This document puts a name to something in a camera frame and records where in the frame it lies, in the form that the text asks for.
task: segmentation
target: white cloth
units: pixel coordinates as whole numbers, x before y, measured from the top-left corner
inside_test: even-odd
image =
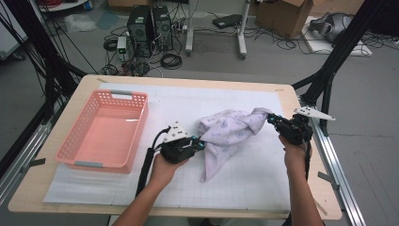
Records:
[[[248,114],[239,110],[225,110],[196,121],[205,141],[205,171],[200,181],[209,181],[223,164],[238,151],[238,144],[261,131],[271,111],[258,107]]]

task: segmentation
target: desk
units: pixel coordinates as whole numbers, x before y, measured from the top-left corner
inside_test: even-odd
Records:
[[[294,89],[288,85],[254,84],[239,82],[183,80],[165,78],[118,77],[104,75],[87,75],[81,81],[70,102],[64,109],[52,133],[41,148],[38,159],[46,158],[44,165],[33,167],[25,175],[24,180],[11,199],[8,208],[15,212],[31,213],[94,213],[119,215],[124,206],[94,205],[94,204],[54,204],[42,202],[49,184],[51,184],[58,163],[54,156],[61,142],[64,140],[72,123],[76,120],[80,109],[89,94],[102,83],[122,83],[152,86],[210,88],[210,89],[239,89],[276,92],[279,96],[284,116],[290,118],[293,110],[299,107]],[[309,183],[313,197],[317,201],[323,219],[339,219],[342,216],[331,185],[318,178],[317,172],[326,172],[317,152],[312,144],[313,157]],[[222,210],[222,209],[188,209],[188,208],[153,208],[153,216],[181,216],[207,218],[286,218],[288,213],[277,211],[249,211],[249,210]]]

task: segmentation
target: white paper sheet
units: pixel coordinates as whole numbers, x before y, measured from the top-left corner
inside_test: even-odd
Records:
[[[273,92],[234,89],[193,89],[104,83],[101,89],[134,90],[149,95],[149,117],[130,174],[70,169],[60,164],[44,202],[127,205],[135,197],[145,152],[156,134],[178,121],[196,135],[195,120],[226,109],[266,107],[282,114],[279,97]],[[289,210],[289,190],[284,151],[273,126],[241,145],[218,174],[200,183],[204,154],[196,153],[179,168],[155,206]]]

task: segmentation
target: person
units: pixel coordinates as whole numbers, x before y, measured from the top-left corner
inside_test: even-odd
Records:
[[[283,136],[279,136],[279,140],[285,151],[284,163],[290,184],[292,225],[324,225],[305,178],[304,147],[291,144]]]
[[[304,148],[291,144],[283,136],[279,136],[279,140],[284,145],[285,151],[284,163],[290,187],[292,225],[324,225],[305,178]],[[144,225],[158,195],[170,183],[176,169],[187,161],[170,164],[161,154],[158,154],[154,158],[152,175],[147,186],[123,211],[113,226]]]
[[[176,169],[187,161],[188,159],[178,164],[171,164],[161,154],[157,154],[153,159],[149,182],[122,212],[113,226],[144,225],[158,195],[173,179]]]

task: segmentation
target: computer tower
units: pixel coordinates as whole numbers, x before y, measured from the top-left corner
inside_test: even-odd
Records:
[[[135,5],[127,22],[135,57],[150,57],[154,40],[150,6]]]
[[[171,30],[171,20],[166,6],[154,7],[152,9],[155,25],[155,38],[160,51],[172,50],[173,39]]]

